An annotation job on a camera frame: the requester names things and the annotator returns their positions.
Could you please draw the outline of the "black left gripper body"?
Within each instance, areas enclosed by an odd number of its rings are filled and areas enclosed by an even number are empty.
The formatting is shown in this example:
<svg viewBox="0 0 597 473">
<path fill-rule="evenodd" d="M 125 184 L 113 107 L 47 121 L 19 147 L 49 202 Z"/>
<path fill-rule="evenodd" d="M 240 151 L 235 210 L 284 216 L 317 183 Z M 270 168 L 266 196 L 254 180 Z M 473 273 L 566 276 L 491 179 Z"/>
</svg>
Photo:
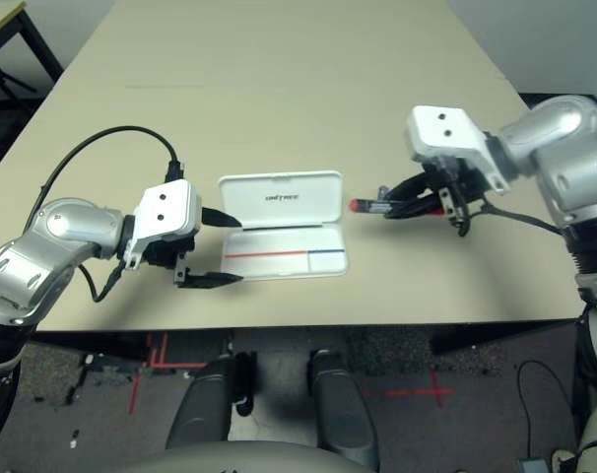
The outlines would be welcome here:
<svg viewBox="0 0 597 473">
<path fill-rule="evenodd" d="M 184 236 L 174 240 L 157 240 L 150 243 L 144 251 L 144 260 L 152 266 L 172 270 L 174 284 L 183 285 L 188 275 L 186 255 L 195 249 L 193 236 Z"/>
</svg>

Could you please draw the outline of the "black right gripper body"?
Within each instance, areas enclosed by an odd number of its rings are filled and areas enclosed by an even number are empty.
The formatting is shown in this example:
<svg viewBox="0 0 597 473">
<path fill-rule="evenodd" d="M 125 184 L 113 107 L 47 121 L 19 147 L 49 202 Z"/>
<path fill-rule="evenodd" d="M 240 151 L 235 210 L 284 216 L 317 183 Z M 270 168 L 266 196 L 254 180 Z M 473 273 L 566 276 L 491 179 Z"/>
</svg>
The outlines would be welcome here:
<svg viewBox="0 0 597 473">
<path fill-rule="evenodd" d="M 450 225 L 460 237 L 471 228 L 469 204 L 482 195 L 480 173 L 461 158 L 438 160 L 423 164 L 428 175 L 428 186 L 439 199 Z"/>
</svg>

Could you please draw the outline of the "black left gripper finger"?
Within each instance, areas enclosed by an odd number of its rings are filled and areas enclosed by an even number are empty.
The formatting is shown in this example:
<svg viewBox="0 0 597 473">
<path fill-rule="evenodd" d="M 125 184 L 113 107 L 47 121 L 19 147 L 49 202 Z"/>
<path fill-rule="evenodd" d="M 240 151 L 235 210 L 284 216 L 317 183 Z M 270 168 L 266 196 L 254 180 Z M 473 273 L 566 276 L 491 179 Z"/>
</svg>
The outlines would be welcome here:
<svg viewBox="0 0 597 473">
<path fill-rule="evenodd" d="M 184 279 L 177 283 L 177 287 L 180 289 L 216 289 L 242 280 L 242 276 L 224 272 L 207 272 L 203 275 L 186 274 Z"/>
<path fill-rule="evenodd" d="M 241 228 L 241 222 L 220 210 L 203 207 L 201 211 L 201 223 L 208 227 L 215 228 Z"/>
</svg>

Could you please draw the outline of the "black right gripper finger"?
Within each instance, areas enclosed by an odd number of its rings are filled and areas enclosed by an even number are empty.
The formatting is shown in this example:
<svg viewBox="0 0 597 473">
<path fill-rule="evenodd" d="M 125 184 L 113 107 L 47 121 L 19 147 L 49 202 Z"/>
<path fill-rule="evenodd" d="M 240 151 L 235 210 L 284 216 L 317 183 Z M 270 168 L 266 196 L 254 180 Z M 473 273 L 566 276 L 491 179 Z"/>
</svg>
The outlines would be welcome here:
<svg viewBox="0 0 597 473">
<path fill-rule="evenodd" d="M 421 172 L 409 177 L 387 192 L 387 200 L 391 202 L 436 201 L 435 191 L 431 189 L 431 177 Z"/>
<path fill-rule="evenodd" d="M 440 205 L 429 206 L 393 205 L 385 214 L 388 220 L 412 219 L 423 216 L 443 216 L 444 210 Z"/>
</svg>

